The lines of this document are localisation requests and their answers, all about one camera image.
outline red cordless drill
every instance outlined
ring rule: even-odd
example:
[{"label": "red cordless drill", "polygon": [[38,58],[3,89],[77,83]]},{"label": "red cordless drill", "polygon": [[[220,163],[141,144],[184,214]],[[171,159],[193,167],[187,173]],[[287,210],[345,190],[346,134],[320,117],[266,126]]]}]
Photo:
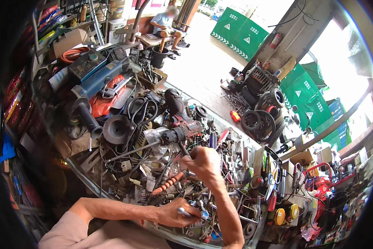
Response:
[{"label": "red cordless drill", "polygon": [[[164,132],[161,137],[163,144],[168,145],[171,143],[180,143],[189,138],[195,137],[202,132],[199,121],[193,120],[186,114],[182,97],[175,89],[168,89],[164,93],[164,98],[166,99],[166,104],[170,109],[173,123],[172,129]],[[180,147],[185,155],[189,154],[183,145],[180,144]]]}]

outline concrete floor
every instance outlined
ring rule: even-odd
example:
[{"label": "concrete floor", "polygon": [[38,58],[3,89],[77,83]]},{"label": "concrete floor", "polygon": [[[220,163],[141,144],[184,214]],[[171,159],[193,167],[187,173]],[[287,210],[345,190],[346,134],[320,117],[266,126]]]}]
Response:
[{"label": "concrete floor", "polygon": [[216,21],[197,12],[185,38],[190,47],[182,49],[181,56],[176,56],[176,60],[167,57],[161,70],[168,74],[170,84],[234,123],[229,102],[221,98],[224,90],[220,87],[220,80],[232,79],[229,74],[231,68],[242,70],[247,61],[210,35],[216,24]]}]

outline pink sleeve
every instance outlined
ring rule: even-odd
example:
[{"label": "pink sleeve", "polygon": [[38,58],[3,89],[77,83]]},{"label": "pink sleeve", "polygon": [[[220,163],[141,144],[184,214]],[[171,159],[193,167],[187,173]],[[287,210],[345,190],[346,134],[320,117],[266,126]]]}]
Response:
[{"label": "pink sleeve", "polygon": [[67,248],[87,238],[88,225],[75,213],[67,211],[40,240],[39,249]]}]

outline man sitting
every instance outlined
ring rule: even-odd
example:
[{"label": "man sitting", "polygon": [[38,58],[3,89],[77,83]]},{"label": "man sitting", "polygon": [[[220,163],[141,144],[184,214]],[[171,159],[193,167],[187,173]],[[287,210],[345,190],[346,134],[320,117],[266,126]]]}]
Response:
[{"label": "man sitting", "polygon": [[172,50],[179,50],[177,47],[178,42],[181,40],[182,33],[179,31],[174,31],[171,27],[173,24],[173,19],[179,14],[179,10],[175,6],[169,6],[166,8],[164,13],[157,14],[151,21],[153,25],[153,34],[159,38],[163,37],[175,37]]}]

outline fire extinguisher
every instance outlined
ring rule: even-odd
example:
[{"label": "fire extinguisher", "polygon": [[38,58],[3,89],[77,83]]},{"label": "fire extinguisher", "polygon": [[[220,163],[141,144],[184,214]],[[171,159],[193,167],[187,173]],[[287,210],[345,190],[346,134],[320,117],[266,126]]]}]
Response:
[{"label": "fire extinguisher", "polygon": [[277,33],[276,36],[273,38],[272,42],[269,44],[273,49],[276,48],[280,41],[282,40],[282,35],[280,33]]}]

